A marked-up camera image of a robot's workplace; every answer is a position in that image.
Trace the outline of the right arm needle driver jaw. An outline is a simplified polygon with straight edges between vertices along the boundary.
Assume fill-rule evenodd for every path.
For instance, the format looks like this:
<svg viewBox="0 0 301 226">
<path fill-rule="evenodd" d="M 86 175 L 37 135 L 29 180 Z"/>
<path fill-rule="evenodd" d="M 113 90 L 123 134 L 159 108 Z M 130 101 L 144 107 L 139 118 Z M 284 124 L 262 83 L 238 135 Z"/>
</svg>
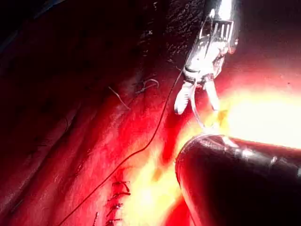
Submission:
<svg viewBox="0 0 301 226">
<path fill-rule="evenodd" d="M 192 84 L 185 81 L 178 92 L 175 103 L 174 103 L 174 112 L 177 115 L 183 114 L 189 102 L 192 102 L 192 99 L 195 96 L 196 83 Z"/>
<path fill-rule="evenodd" d="M 203 88 L 207 93 L 207 97 L 211 104 L 212 109 L 214 111 L 219 111 L 220 110 L 220 101 L 217 96 L 214 80 L 206 79 Z"/>
</svg>

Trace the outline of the right arm needle driver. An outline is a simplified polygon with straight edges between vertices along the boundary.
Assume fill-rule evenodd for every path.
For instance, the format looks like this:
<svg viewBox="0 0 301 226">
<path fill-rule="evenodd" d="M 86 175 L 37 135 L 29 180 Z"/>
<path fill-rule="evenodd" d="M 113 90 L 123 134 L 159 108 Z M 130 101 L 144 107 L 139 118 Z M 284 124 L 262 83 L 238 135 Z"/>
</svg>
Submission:
<svg viewBox="0 0 301 226">
<path fill-rule="evenodd" d="M 239 26 L 235 20 L 207 16 L 184 64 L 184 76 L 190 83 L 215 79 L 222 70 L 227 54 L 238 45 Z"/>
</svg>

